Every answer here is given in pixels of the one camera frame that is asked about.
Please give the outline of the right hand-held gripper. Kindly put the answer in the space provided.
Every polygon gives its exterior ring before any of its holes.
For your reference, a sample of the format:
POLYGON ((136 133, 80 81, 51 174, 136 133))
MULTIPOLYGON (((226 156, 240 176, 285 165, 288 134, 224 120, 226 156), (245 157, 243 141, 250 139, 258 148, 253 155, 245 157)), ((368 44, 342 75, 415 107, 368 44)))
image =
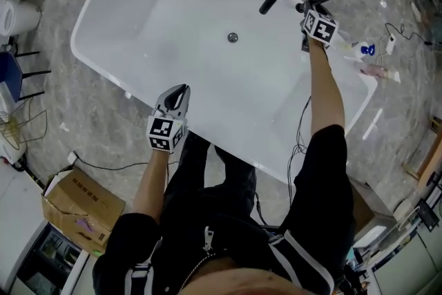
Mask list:
POLYGON ((338 22, 333 19, 333 15, 322 5, 311 1, 303 3, 304 19, 300 23, 302 32, 301 50, 309 52, 309 38, 322 43, 324 49, 328 49, 338 32, 338 22))

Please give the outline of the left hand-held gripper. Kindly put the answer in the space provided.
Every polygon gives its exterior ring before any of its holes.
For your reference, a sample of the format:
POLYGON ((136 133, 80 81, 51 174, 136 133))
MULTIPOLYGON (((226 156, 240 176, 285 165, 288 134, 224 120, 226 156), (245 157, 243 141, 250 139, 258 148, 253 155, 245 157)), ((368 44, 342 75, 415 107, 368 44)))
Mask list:
POLYGON ((184 136, 189 107, 189 85, 177 85, 163 92, 148 117, 146 136, 151 149, 173 152, 184 136))

